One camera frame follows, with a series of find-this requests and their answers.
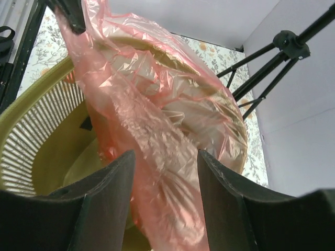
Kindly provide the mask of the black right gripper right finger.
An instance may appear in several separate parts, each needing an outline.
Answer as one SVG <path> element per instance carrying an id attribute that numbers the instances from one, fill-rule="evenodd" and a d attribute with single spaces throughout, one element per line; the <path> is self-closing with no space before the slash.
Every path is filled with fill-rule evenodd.
<path id="1" fill-rule="evenodd" d="M 210 250 L 334 250 L 334 190 L 292 197 L 197 155 Z"/>

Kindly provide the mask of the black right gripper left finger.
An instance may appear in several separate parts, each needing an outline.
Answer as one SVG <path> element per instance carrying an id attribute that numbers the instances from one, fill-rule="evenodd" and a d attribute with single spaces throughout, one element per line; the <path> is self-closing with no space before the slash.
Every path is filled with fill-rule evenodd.
<path id="1" fill-rule="evenodd" d="M 121 250 L 134 170 L 130 150 L 47 196 L 1 191 L 1 250 Z"/>

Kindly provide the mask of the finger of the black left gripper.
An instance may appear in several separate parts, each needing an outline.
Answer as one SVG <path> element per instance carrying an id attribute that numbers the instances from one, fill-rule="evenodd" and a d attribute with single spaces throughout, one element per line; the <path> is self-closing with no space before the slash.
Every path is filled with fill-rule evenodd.
<path id="1" fill-rule="evenodd" d="M 75 34 L 86 31 L 81 0 L 46 0 L 46 5 L 55 13 L 59 10 L 69 23 Z"/>

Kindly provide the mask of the olive green mesh trash bin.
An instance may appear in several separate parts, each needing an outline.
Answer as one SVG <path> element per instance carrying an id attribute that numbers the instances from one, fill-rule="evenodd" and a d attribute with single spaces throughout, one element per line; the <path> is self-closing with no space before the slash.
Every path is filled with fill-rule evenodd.
<path id="1" fill-rule="evenodd" d="M 184 85 L 202 94 L 199 105 L 187 100 L 163 106 L 165 113 L 187 112 L 180 129 L 235 172 L 247 157 L 247 133 L 241 114 L 224 88 L 201 79 L 199 66 L 169 49 L 135 38 L 115 39 L 140 52 L 151 52 L 161 66 L 177 67 Z M 85 97 L 74 80 L 72 61 L 62 60 L 35 82 L 1 115 L 1 191 L 23 197 L 47 196 L 103 168 Z"/>

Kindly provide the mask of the red plastic trash bag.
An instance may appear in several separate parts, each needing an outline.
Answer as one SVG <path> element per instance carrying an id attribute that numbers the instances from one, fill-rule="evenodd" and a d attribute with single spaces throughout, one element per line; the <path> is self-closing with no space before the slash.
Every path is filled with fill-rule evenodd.
<path id="1" fill-rule="evenodd" d="M 247 133 L 230 91 L 178 36 L 106 1 L 82 3 L 86 31 L 56 9 L 102 158 L 134 150 L 135 225 L 154 250 L 208 250 L 197 171 L 204 149 L 242 173 Z"/>

